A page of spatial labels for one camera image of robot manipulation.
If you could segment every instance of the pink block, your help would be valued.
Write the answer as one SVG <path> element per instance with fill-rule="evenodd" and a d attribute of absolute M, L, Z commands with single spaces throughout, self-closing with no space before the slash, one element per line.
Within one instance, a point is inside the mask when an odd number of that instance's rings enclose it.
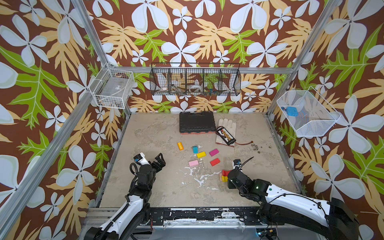
<path fill-rule="evenodd" d="M 189 167 L 194 167 L 199 164 L 199 161 L 198 160 L 189 161 L 188 164 L 189 164 Z"/>
<path fill-rule="evenodd" d="M 209 152 L 209 155 L 211 155 L 211 157 L 213 157 L 216 154 L 218 154 L 218 150 L 217 149 L 212 150 L 212 151 Z"/>

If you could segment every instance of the brown wall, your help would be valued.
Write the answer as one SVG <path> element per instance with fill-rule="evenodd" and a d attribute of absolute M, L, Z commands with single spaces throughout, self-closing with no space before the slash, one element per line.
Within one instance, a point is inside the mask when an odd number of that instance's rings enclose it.
<path fill-rule="evenodd" d="M 69 1 L 59 1 L 66 4 L 62 9 L 52 6 L 56 0 L 45 1 L 49 6 L 38 1 L 33 9 L 27 6 L 30 2 L 0 1 L 0 207 L 6 206 L 100 69 Z M 58 30 L 65 13 L 70 13 L 78 35 L 74 28 Z M 32 56 L 23 46 L 27 34 L 35 45 Z M 112 111 L 89 106 L 7 239 L 78 238 L 124 123 L 121 110 Z M 100 146 L 96 124 L 105 126 Z M 88 174 L 83 171 L 78 178 L 78 166 Z"/>

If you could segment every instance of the magenta block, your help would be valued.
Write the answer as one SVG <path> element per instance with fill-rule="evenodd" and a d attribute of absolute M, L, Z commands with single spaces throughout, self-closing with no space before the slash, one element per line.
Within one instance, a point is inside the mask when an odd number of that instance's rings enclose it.
<path fill-rule="evenodd" d="M 213 157 L 216 154 L 218 154 L 218 150 L 217 149 L 212 150 L 212 151 L 209 152 L 209 155 L 211 155 L 211 157 Z"/>

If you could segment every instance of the work glove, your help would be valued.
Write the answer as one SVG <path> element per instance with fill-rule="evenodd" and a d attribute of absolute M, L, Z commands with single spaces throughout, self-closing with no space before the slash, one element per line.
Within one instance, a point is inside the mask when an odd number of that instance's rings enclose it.
<path fill-rule="evenodd" d="M 235 121 L 228 120 L 227 118 L 224 118 L 224 119 L 220 118 L 218 120 L 217 127 L 220 127 L 220 126 L 224 127 L 233 136 L 233 138 L 236 138 L 235 137 L 235 135 L 236 135 L 236 122 Z M 228 146 L 219 135 L 216 135 L 216 143 Z"/>

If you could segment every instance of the metal frame bar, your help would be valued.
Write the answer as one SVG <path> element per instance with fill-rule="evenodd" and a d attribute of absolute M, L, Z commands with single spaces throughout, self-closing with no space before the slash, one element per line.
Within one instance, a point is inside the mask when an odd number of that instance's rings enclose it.
<path fill-rule="evenodd" d="M 93 25 L 92 21 L 89 19 L 88 12 L 83 0 L 71 0 L 71 2 L 73 6 L 79 11 L 79 16 L 84 23 L 84 29 L 87 32 L 89 40 L 91 41 L 91 44 L 95 49 L 96 55 L 99 57 L 101 61 L 101 65 L 109 68 L 109 62 L 107 60 L 107 57 L 105 56 L 106 54 L 103 50 L 103 46 L 101 44 L 101 41 L 99 39 L 95 26 Z"/>
<path fill-rule="evenodd" d="M 317 22 L 313 26 L 312 31 L 311 31 L 308 39 L 305 41 L 303 48 L 301 49 L 299 55 L 296 58 L 295 63 L 292 66 L 292 73 L 287 78 L 285 78 L 285 81 L 283 81 L 283 84 L 281 85 L 279 91 L 276 93 L 276 95 L 275 95 L 275 97 L 271 103 L 271 106 L 267 110 L 268 115 L 273 113 L 274 109 L 277 106 L 277 99 L 279 99 L 285 93 L 286 88 L 295 79 L 296 74 L 299 71 L 299 67 L 303 63 L 305 55 L 311 50 L 315 41 L 319 37 L 319 34 L 321 33 L 321 31 L 324 28 L 325 24 L 327 23 L 328 19 L 333 14 L 334 9 L 336 8 L 338 1 L 339 0 L 329 0 L 327 5 L 324 7 L 324 10 L 321 12 L 319 19 L 317 20 Z"/>
<path fill-rule="evenodd" d="M 119 68 L 122 70 L 128 70 L 132 71 L 134 73 L 150 73 L 151 72 L 151 67 L 116 67 L 116 66 L 111 66 L 112 68 Z M 242 74 L 291 74 L 293 73 L 292 68 L 238 68 L 240 73 Z"/>
<path fill-rule="evenodd" d="M 111 172 L 112 172 L 112 169 L 113 169 L 113 165 L 115 163 L 115 160 L 116 160 L 116 157 L 119 153 L 119 149 L 120 149 L 120 145 L 121 145 L 121 142 L 124 138 L 124 134 L 125 134 L 125 131 L 127 130 L 127 126 L 128 126 L 128 122 L 129 122 L 129 119 L 131 118 L 131 116 L 129 115 L 126 115 L 126 120 L 125 120 L 125 123 L 124 123 L 124 126 L 121 130 L 121 135 L 120 135 L 120 138 L 118 140 L 118 145 L 117 147 L 114 149 L 113 151 L 113 154 L 112 154 L 112 157 L 111 157 L 111 160 L 109 161 L 109 168 L 107 169 L 107 171 L 105 172 L 104 174 L 104 178 L 103 178 L 103 181 L 101 183 L 101 186 L 100 186 L 100 191 L 99 191 L 99 195 L 97 195 L 96 197 L 96 200 L 95 200 L 95 206 L 96 207 L 99 207 L 100 206 L 100 203 L 101 203 L 101 198 L 103 197 L 103 194 L 104 194 L 104 191 L 105 191 L 105 188 L 107 187 L 107 183 L 108 183 L 108 180 L 109 180 L 109 177 L 111 175 Z"/>
<path fill-rule="evenodd" d="M 0 215 L 0 239 L 3 240 L 7 237 L 9 231 L 19 218 L 29 199 L 34 194 L 36 188 L 45 177 L 51 165 L 57 159 L 61 149 L 71 136 L 77 123 L 80 121 L 85 110 L 88 108 L 92 100 L 92 95 L 87 92 L 83 98 L 76 105 L 68 119 L 64 122 L 56 136 L 43 152 L 38 162 L 33 166 L 31 171 L 20 184 L 16 192 L 14 192 L 8 199 L 7 206 L 5 206 Z"/>
<path fill-rule="evenodd" d="M 288 156 L 284 146 L 280 142 L 280 138 L 278 137 L 278 133 L 277 133 L 276 129 L 273 127 L 272 121 L 266 115 L 265 115 L 265 121 L 268 124 L 269 131 L 272 134 L 273 140 L 275 142 L 277 150 L 280 153 L 281 159 L 283 160 L 283 163 L 284 163 L 285 167 L 287 168 L 288 175 L 291 177 L 293 184 L 295 185 L 295 187 L 297 189 L 297 193 L 300 193 L 301 195 L 306 196 L 305 192 L 303 191 L 303 188 L 301 187 L 301 182 L 296 177 L 295 169 L 289 163 L 289 156 Z"/>

